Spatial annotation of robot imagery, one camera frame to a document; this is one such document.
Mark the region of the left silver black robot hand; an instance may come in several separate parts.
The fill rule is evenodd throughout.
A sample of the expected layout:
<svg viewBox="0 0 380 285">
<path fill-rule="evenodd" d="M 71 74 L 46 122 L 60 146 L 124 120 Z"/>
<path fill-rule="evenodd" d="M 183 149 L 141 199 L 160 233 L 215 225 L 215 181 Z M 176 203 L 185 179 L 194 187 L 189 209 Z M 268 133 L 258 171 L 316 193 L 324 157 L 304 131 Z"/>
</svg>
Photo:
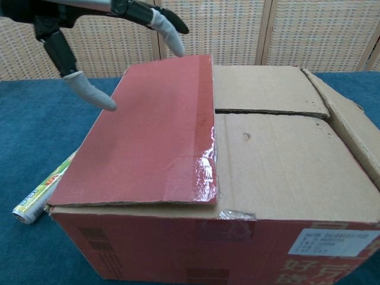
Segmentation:
<svg viewBox="0 0 380 285">
<path fill-rule="evenodd" d="M 185 54 L 180 35 L 188 34 L 188 27 L 177 14 L 161 6 L 129 0 L 1 1 L 1 16 L 33 25 L 36 40 L 43 43 L 61 78 L 73 91 L 92 105 L 115 111 L 115 101 L 77 69 L 77 60 L 61 32 L 62 28 L 73 28 L 76 20 L 84 15 L 121 18 L 139 24 L 158 32 L 177 57 Z"/>
</svg>

